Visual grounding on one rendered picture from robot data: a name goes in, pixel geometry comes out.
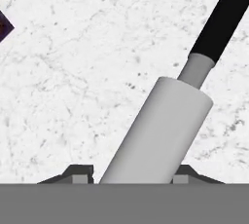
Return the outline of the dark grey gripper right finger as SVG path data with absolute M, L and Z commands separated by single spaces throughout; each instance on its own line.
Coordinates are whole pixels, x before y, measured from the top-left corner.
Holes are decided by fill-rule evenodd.
M 174 176 L 171 184 L 221 184 L 221 181 L 197 173 L 189 165 L 181 165 Z

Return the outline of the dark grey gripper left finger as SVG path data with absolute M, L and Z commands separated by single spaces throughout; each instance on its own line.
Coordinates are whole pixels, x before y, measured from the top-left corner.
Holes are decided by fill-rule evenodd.
M 93 184 L 93 165 L 70 165 L 62 174 L 56 175 L 41 184 Z

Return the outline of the white rolling pin black handle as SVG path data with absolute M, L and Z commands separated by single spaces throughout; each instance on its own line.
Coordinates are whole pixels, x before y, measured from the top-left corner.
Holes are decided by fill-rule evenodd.
M 169 183 L 213 106 L 200 88 L 249 0 L 219 0 L 176 79 L 160 77 L 128 130 L 102 184 Z

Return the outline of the dark purple object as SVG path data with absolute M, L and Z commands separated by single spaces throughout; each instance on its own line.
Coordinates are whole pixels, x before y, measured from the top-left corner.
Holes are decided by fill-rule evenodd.
M 0 11 L 0 43 L 15 29 L 5 15 Z

